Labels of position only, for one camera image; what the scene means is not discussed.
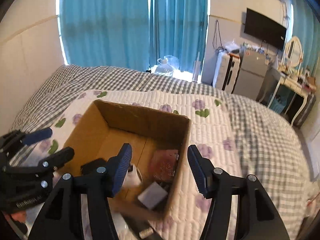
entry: plastic bottle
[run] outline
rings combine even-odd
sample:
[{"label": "plastic bottle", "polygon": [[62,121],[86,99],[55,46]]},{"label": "plastic bottle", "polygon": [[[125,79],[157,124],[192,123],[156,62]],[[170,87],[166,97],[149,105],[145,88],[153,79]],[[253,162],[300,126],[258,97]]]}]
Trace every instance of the plastic bottle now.
[{"label": "plastic bottle", "polygon": [[162,75],[162,76],[167,76],[167,77],[172,77],[173,76],[173,70],[174,68],[167,64],[167,59],[158,59],[157,60],[160,65],[157,66],[155,74],[156,75]]}]

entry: television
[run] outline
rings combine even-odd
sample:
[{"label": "television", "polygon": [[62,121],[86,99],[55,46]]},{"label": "television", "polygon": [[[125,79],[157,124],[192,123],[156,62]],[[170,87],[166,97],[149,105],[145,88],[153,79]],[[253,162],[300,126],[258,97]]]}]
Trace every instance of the television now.
[{"label": "television", "polygon": [[287,29],[274,20],[247,8],[244,33],[283,50]]}]

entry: open cardboard box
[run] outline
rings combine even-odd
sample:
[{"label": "open cardboard box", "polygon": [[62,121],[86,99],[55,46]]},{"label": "open cardboard box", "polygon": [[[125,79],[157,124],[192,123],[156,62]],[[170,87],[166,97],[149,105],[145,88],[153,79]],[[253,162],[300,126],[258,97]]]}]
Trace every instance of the open cardboard box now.
[{"label": "open cardboard box", "polygon": [[[80,175],[80,166],[97,158],[106,161],[118,154],[124,143],[132,146],[132,160],[140,170],[143,184],[122,189],[114,199],[109,199],[111,209],[142,220],[161,220],[169,212],[176,190],[181,164],[186,158],[191,121],[186,116],[133,105],[94,101],[64,147],[75,151],[74,158],[60,173]],[[149,174],[149,164],[156,150],[179,151],[177,169],[163,210],[154,212],[139,204],[138,195],[155,181]]]}]

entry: wall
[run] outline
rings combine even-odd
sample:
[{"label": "wall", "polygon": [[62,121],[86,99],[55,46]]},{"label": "wall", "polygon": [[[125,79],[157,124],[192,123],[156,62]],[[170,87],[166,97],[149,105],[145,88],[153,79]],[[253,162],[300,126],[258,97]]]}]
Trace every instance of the wall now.
[{"label": "wall", "polygon": [[300,129],[308,146],[311,163],[313,166],[314,177],[316,177],[320,172],[320,61],[318,62],[315,78],[316,84],[318,86],[318,89],[315,92],[316,102],[312,107],[312,110],[308,115],[306,121],[303,123]]},{"label": "wall", "polygon": [[[280,0],[211,0],[207,46],[201,79],[202,83],[212,85],[216,64],[212,40],[216,20],[219,21],[222,44],[233,41],[234,39],[239,45],[244,41],[259,46],[261,45],[261,40],[244,34],[243,23],[245,22],[247,8],[258,11],[280,24],[284,23],[283,25],[286,27],[286,20],[283,20],[283,8]],[[276,53],[276,49],[271,46],[269,46],[269,50],[270,52]]]},{"label": "wall", "polygon": [[55,0],[15,0],[0,23],[0,134],[61,66]]}]

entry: plaid blanket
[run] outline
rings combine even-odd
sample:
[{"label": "plaid blanket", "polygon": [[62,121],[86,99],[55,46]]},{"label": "plaid blanket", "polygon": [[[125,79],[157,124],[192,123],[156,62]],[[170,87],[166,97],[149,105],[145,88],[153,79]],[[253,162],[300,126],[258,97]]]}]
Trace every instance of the plaid blanket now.
[{"label": "plaid blanket", "polygon": [[[211,95],[223,100],[229,112],[243,176],[252,173],[259,178],[290,238],[297,236],[310,178],[300,141],[281,116],[248,98],[229,95],[204,84],[118,67],[63,65],[20,110],[12,130],[33,131],[51,126],[81,92],[89,89],[160,90]],[[23,148],[11,164],[23,164],[33,148]]]}]

